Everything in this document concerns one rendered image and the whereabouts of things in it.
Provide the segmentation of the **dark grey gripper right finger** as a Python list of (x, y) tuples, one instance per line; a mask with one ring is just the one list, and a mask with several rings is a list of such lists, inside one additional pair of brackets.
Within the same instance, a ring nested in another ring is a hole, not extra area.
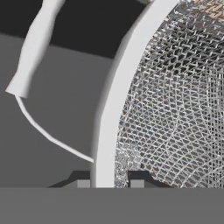
[(169, 185), (155, 180), (148, 171), (128, 171), (128, 188), (170, 188)]

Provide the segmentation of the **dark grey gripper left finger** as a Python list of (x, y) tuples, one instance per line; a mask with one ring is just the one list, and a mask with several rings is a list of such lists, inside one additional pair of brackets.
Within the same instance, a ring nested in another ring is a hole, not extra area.
[(51, 188), (89, 188), (90, 171), (73, 171), (67, 179), (51, 185)]

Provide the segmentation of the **white rimmed wire mesh colander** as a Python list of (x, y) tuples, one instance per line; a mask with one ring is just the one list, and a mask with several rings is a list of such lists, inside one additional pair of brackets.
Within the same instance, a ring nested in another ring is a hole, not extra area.
[(45, 55), (52, 36), (55, 19), (66, 0), (43, 0), (41, 8), (27, 32), (17, 71), (6, 92), (15, 96), (29, 123), (44, 137), (59, 147), (92, 164), (91, 186), (112, 188), (115, 183), (115, 155), (118, 119), (134, 72), (152, 35), (165, 17), (181, 0), (152, 0), (122, 39), (94, 119), (95, 131), (91, 157), (52, 137), (27, 112), (23, 99), (29, 94), (32, 77)]

